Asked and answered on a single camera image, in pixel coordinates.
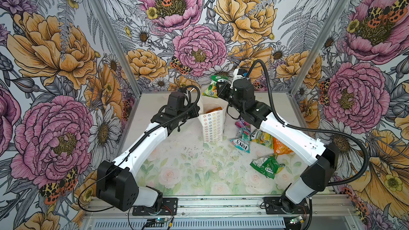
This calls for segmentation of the white paper bag with print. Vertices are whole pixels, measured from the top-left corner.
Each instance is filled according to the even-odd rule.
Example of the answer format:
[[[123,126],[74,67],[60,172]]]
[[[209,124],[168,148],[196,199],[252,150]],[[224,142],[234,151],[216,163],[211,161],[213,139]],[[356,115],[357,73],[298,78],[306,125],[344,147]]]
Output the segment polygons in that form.
[[[202,96],[198,106],[199,121],[202,126],[202,137],[205,143],[217,143],[233,136],[233,119],[228,116],[228,103],[219,98]],[[221,106],[223,110],[205,114],[208,110]]]

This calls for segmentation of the teal Fox's candy bag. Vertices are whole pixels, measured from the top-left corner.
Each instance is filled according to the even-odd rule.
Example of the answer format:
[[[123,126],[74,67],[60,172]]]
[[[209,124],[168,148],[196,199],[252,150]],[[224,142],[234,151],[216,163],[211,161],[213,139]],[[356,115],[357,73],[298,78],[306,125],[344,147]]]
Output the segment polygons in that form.
[[[241,128],[236,137],[230,139],[230,142],[239,150],[250,153],[251,133],[246,128]]]

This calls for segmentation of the yellow green Fox's candy bag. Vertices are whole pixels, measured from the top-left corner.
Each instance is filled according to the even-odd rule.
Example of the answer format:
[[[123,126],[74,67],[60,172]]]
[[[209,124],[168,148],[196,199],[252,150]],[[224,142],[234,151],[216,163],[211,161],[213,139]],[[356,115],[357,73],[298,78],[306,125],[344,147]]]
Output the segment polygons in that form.
[[[213,75],[211,77],[210,85],[203,91],[202,95],[210,98],[218,98],[217,96],[217,83],[227,82],[229,78],[227,76]]]

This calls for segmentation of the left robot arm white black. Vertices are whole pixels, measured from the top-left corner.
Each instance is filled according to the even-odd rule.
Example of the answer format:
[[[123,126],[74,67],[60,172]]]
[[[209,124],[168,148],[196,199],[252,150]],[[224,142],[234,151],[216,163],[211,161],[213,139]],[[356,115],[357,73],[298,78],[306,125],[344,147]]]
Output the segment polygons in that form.
[[[153,187],[137,185],[136,176],[153,150],[187,120],[199,116],[200,96],[191,98],[196,86],[171,92],[166,105],[151,118],[144,133],[113,161],[103,161],[97,168],[96,196],[121,210],[146,207],[158,213],[163,193]]]

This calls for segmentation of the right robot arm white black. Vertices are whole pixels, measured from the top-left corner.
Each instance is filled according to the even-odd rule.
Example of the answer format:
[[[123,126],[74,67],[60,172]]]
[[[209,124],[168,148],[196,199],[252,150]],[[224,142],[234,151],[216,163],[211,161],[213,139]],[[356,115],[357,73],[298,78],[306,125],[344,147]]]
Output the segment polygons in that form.
[[[279,122],[271,106],[256,100],[254,87],[245,78],[233,84],[218,82],[216,88],[217,96],[235,108],[247,123],[277,138],[307,164],[300,177],[275,203],[276,207],[292,213],[307,197],[325,190],[338,163],[339,151],[335,145],[324,144],[291,128],[287,122]]]

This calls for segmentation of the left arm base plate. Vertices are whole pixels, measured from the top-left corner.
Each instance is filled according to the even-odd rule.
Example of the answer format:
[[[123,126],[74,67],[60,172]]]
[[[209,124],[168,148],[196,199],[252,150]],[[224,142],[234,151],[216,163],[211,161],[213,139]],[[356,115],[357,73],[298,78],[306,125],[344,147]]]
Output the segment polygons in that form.
[[[176,216],[179,199],[174,197],[162,198],[153,207],[136,206],[132,210],[133,216]]]

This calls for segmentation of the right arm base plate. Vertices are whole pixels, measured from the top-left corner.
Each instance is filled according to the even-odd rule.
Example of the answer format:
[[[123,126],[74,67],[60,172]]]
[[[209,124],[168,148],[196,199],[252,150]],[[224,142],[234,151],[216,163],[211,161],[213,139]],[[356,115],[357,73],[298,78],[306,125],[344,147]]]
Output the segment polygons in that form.
[[[263,197],[261,207],[265,209],[267,215],[306,215],[310,212],[310,206],[306,199],[295,204],[283,197]]]

